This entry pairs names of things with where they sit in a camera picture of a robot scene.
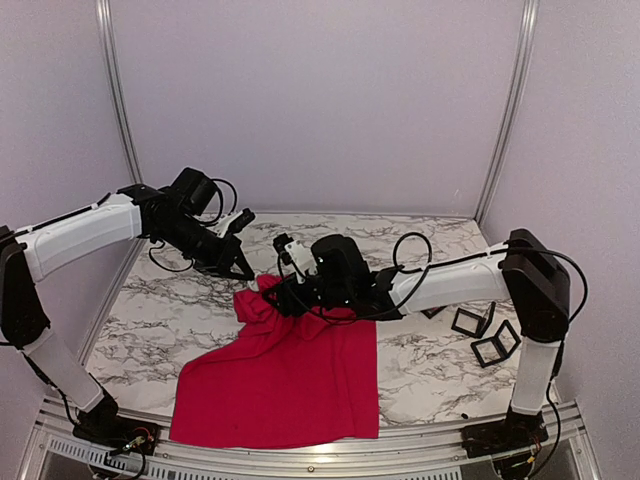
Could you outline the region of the black open display box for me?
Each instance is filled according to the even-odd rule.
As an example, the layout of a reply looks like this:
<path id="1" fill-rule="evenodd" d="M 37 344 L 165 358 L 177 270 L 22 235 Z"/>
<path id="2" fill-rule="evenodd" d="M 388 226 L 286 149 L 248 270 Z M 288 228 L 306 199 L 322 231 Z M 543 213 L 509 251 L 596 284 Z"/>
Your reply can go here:
<path id="1" fill-rule="evenodd" d="M 432 308 L 429 308 L 429 309 L 422 310 L 421 313 L 426 318 L 433 319 L 434 317 L 436 317 L 439 313 L 441 313 L 445 309 L 446 309 L 446 306 L 432 307 Z"/>
<path id="2" fill-rule="evenodd" d="M 509 320 L 504 320 L 493 336 L 471 343 L 471 350 L 481 368 L 500 364 L 512 357 L 522 341 Z"/>
<path id="3" fill-rule="evenodd" d="M 495 302 L 491 302 L 482 315 L 459 307 L 454 315 L 451 329 L 469 338 L 480 340 L 493 322 L 495 309 Z"/>

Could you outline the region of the aluminium frame post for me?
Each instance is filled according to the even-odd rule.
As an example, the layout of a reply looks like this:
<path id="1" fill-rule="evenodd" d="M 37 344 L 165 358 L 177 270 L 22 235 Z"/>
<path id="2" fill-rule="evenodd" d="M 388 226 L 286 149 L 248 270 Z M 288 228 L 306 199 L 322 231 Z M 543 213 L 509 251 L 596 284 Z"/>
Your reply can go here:
<path id="1" fill-rule="evenodd" d="M 107 84 L 110 91 L 118 135 L 124 153 L 125 164 L 131 182 L 134 184 L 142 184 L 144 178 L 129 121 L 120 74 L 111 2 L 108 0 L 97 0 L 95 2 L 95 10 Z"/>
<path id="2" fill-rule="evenodd" d="M 540 2 L 538 0 L 526 0 L 523 2 L 515 58 L 506 102 L 487 174 L 474 213 L 474 220 L 479 227 L 482 227 L 488 218 L 489 210 L 498 188 L 500 175 L 506 162 L 519 107 L 524 97 L 534 47 L 539 9 Z"/>

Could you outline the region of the left aluminium frame post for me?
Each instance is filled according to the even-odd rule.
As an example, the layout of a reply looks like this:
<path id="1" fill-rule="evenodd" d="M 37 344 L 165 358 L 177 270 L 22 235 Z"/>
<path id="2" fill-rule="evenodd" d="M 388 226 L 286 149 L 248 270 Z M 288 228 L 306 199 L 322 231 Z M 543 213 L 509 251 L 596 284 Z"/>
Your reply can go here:
<path id="1" fill-rule="evenodd" d="M 120 74 L 111 2 L 108 0 L 97 0 L 95 2 L 95 10 L 107 84 L 110 91 L 118 135 L 124 153 L 125 164 L 131 182 L 134 184 L 142 184 L 144 178 L 129 121 Z"/>

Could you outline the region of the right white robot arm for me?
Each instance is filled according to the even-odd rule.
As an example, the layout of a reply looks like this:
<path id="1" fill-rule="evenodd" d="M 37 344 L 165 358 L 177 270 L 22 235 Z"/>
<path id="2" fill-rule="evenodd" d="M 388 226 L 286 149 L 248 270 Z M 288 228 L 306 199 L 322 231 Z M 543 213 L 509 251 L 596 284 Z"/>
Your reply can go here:
<path id="1" fill-rule="evenodd" d="M 395 321 L 454 304 L 508 301 L 520 325 L 522 351 L 507 417 L 495 438 L 515 448 L 534 431 L 566 336 L 580 307 L 571 305 L 571 276 L 588 282 L 568 255 L 545 247 L 530 231 L 475 254 L 442 262 L 427 260 L 408 269 L 394 260 L 373 270 L 356 242 L 344 235 L 321 238 L 306 248 L 283 234 L 274 241 L 276 283 L 262 296 L 280 314 L 313 314 L 332 321 L 332 310 L 346 308 L 358 320 Z"/>

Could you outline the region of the red t-shirt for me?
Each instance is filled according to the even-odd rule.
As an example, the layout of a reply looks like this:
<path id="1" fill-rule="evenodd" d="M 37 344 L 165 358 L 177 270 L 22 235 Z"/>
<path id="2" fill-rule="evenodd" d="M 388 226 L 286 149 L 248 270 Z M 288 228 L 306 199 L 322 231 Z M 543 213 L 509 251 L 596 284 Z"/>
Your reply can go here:
<path id="1" fill-rule="evenodd" d="M 262 297 L 278 282 L 261 275 L 235 293 L 236 340 L 183 367 L 172 441 L 283 449 L 378 437 L 375 324 L 285 317 Z"/>

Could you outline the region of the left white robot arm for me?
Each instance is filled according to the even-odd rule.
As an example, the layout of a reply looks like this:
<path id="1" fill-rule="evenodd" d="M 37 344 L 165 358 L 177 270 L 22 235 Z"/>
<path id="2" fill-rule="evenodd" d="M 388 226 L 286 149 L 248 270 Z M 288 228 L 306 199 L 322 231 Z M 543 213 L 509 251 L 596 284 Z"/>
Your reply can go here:
<path id="1" fill-rule="evenodd" d="M 70 341 L 79 319 L 57 326 L 54 318 L 96 306 L 90 287 L 106 293 L 99 269 L 108 254 L 142 240 L 172 247 L 189 269 L 205 276 L 253 279 L 239 234 L 254 213 L 232 205 L 211 220 L 202 217 L 209 203 L 222 197 L 223 183 L 186 167 L 168 186 L 135 183 L 50 220 L 1 229 L 1 338 L 77 408 L 76 425 L 106 445 L 125 438 L 126 423 L 116 400 L 86 370 L 78 344 Z M 83 280 L 89 287 L 81 286 Z M 80 307 L 65 307 L 62 300 L 77 300 Z"/>

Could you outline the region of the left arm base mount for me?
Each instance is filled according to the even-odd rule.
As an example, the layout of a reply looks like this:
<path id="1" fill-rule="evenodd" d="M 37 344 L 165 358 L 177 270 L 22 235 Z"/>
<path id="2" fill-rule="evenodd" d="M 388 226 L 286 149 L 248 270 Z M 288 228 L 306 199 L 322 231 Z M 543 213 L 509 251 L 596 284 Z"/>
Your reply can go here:
<path id="1" fill-rule="evenodd" d="M 156 423 L 121 416 L 116 400 L 106 390 L 92 409 L 78 409 L 73 428 L 74 436 L 110 447 L 111 456 L 129 452 L 150 456 L 159 434 Z"/>

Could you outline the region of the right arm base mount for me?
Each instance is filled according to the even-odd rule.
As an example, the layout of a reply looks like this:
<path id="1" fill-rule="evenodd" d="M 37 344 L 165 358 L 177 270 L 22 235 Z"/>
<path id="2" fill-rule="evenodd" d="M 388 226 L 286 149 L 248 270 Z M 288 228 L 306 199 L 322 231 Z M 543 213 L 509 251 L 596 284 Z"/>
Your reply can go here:
<path id="1" fill-rule="evenodd" d="M 523 414 L 512 407 L 504 419 L 466 426 L 461 435 L 469 458 L 536 446 L 549 438 L 541 410 L 536 414 Z"/>

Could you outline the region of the right aluminium frame post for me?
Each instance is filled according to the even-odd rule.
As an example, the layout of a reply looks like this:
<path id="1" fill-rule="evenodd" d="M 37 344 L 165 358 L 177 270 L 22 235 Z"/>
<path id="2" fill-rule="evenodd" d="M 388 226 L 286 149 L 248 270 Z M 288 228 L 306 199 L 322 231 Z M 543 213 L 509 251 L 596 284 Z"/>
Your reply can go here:
<path id="1" fill-rule="evenodd" d="M 538 0 L 526 0 L 523 2 L 515 58 L 506 102 L 487 174 L 474 213 L 474 220 L 479 227 L 482 227 L 488 218 L 489 210 L 498 188 L 500 175 L 506 162 L 519 107 L 524 97 L 534 47 L 539 9 L 540 2 Z"/>

